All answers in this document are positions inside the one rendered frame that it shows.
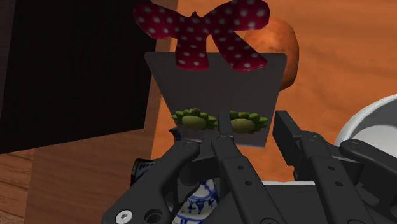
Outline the white bowl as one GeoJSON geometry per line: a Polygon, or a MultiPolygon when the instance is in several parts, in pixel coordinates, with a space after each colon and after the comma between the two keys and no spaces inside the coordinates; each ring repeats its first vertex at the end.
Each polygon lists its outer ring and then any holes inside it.
{"type": "Polygon", "coordinates": [[[397,158],[397,94],[380,99],[352,116],[334,145],[348,139],[364,141],[397,158]]]}

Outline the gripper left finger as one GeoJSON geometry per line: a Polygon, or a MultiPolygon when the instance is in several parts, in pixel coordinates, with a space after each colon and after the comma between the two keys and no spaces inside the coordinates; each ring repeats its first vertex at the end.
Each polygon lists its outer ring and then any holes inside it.
{"type": "MultiPolygon", "coordinates": [[[[220,174],[220,197],[231,193],[243,224],[286,224],[253,166],[236,147],[228,112],[218,115],[219,132],[210,138],[220,174]]],[[[178,195],[180,172],[196,159],[200,145],[180,140],[160,157],[102,216],[101,224],[171,224],[196,188],[178,195]]]]}

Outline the orange round fruit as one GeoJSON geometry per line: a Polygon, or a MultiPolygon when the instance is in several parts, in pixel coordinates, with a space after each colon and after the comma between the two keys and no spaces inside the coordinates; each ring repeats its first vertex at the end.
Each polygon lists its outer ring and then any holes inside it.
{"type": "Polygon", "coordinates": [[[280,91],[292,86],[299,65],[299,45],[292,26],[279,18],[270,18],[264,28],[247,31],[244,41],[259,53],[286,54],[287,63],[280,91]]]}

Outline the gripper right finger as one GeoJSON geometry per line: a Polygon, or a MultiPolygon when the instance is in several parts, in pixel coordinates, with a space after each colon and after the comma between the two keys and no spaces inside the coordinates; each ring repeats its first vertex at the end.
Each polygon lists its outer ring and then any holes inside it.
{"type": "Polygon", "coordinates": [[[334,146],[287,111],[275,112],[273,137],[294,179],[315,182],[328,224],[397,224],[397,158],[356,139],[334,146]]]}

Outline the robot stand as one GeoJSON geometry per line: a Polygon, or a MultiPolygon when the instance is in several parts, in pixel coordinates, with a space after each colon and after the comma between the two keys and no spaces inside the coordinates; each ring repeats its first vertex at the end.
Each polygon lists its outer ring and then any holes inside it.
{"type": "Polygon", "coordinates": [[[144,126],[147,0],[0,0],[0,153],[144,126]]]}

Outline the blue and white porcelain vase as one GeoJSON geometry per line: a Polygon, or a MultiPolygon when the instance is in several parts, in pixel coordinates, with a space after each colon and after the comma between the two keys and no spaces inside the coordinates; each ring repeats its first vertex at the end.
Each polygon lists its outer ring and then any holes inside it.
{"type": "MultiPolygon", "coordinates": [[[[137,158],[130,173],[132,186],[151,166],[154,160],[137,158]]],[[[218,205],[218,194],[214,181],[209,179],[201,182],[197,191],[189,196],[183,204],[172,224],[202,224],[212,210],[218,205]]]]}

